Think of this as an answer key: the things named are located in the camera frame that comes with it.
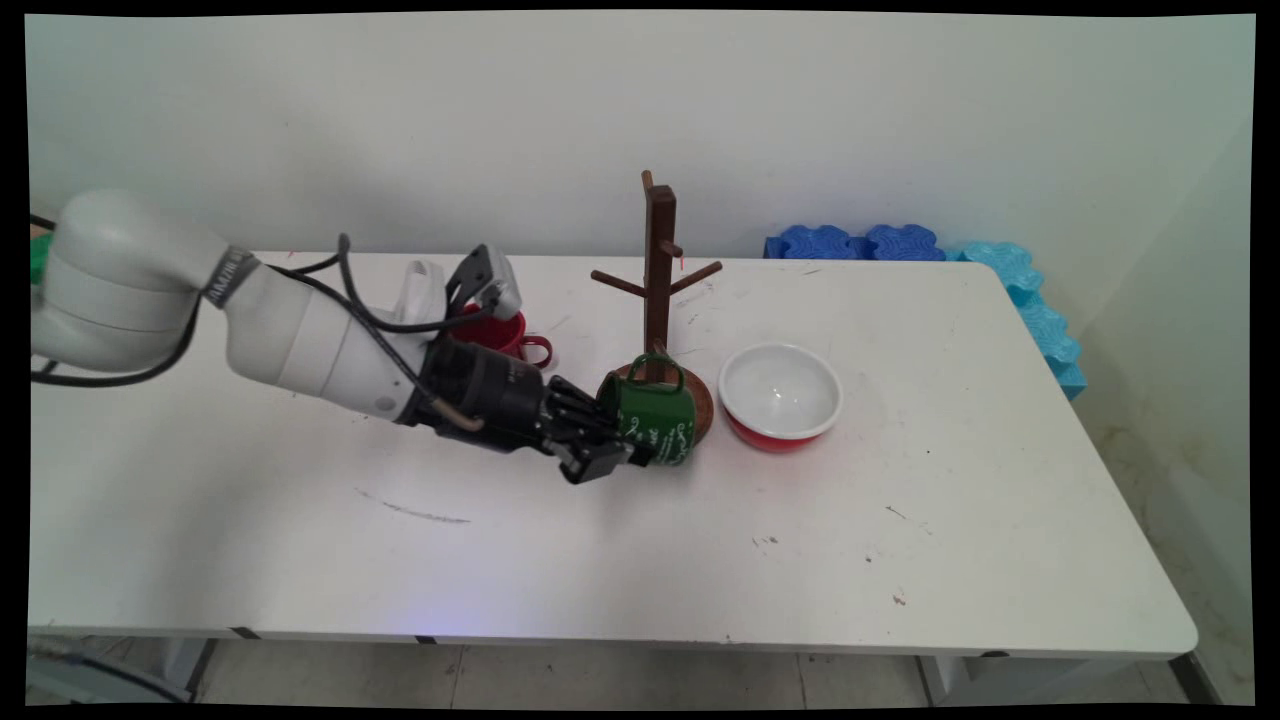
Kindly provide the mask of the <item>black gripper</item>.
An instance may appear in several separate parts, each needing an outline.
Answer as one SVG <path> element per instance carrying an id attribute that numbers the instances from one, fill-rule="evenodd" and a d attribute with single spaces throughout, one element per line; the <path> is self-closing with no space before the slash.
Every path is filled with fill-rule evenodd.
<path id="1" fill-rule="evenodd" d="M 652 445 L 618 430 L 616 410 L 562 375 L 544 375 L 531 363 L 481 345 L 449 337 L 431 342 L 417 379 L 434 398 L 481 427 L 454 424 L 421 389 L 410 396 L 402 425 L 429 427 L 440 437 L 495 452 L 548 452 L 554 443 L 559 473 L 570 484 L 608 477 L 621 465 L 645 468 L 654 459 Z"/>

